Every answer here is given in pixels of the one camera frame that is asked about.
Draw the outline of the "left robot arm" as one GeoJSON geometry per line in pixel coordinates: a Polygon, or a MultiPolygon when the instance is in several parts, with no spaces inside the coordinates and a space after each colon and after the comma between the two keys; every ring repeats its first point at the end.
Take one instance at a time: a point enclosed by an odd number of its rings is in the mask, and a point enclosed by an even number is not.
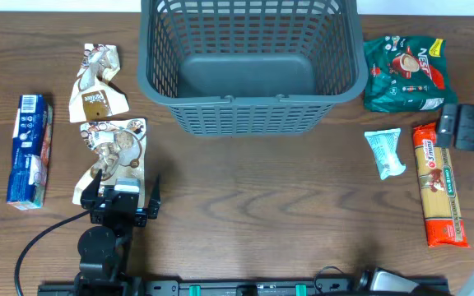
{"type": "Polygon", "coordinates": [[[148,206],[138,205],[141,185],[135,178],[118,178],[114,185],[100,184],[99,171],[81,193],[81,206],[91,223],[77,244],[81,256],[77,292],[83,295],[139,295],[142,280],[126,275],[133,230],[144,228],[160,209],[160,180],[151,190],[148,206]]]}

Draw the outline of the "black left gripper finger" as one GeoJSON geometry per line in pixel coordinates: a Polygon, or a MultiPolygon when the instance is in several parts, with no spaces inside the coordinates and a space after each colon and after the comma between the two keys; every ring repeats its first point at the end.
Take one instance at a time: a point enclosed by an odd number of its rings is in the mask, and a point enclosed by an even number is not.
{"type": "Polygon", "coordinates": [[[99,189],[102,178],[102,170],[99,169],[96,176],[90,182],[90,184],[81,193],[81,206],[82,207],[95,207],[99,203],[99,189]]]}
{"type": "Polygon", "coordinates": [[[156,177],[156,180],[151,189],[150,199],[148,201],[148,218],[156,219],[160,210],[161,198],[160,198],[160,175],[156,177]]]}

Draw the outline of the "orange spaghetti packet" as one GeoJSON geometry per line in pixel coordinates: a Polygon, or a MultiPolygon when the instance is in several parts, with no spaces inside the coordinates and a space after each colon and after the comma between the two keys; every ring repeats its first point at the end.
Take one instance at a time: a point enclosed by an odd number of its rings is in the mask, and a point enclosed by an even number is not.
{"type": "Polygon", "coordinates": [[[418,183],[429,247],[468,247],[449,149],[437,146],[436,124],[413,129],[418,183]]]}

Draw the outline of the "green Nescafe coffee bag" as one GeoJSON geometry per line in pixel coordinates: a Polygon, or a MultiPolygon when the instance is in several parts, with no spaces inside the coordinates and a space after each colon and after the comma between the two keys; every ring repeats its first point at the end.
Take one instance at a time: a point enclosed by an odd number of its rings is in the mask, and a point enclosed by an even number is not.
{"type": "Polygon", "coordinates": [[[369,69],[365,108],[380,113],[423,112],[457,103],[445,49],[444,39],[420,35],[364,42],[369,69]]]}

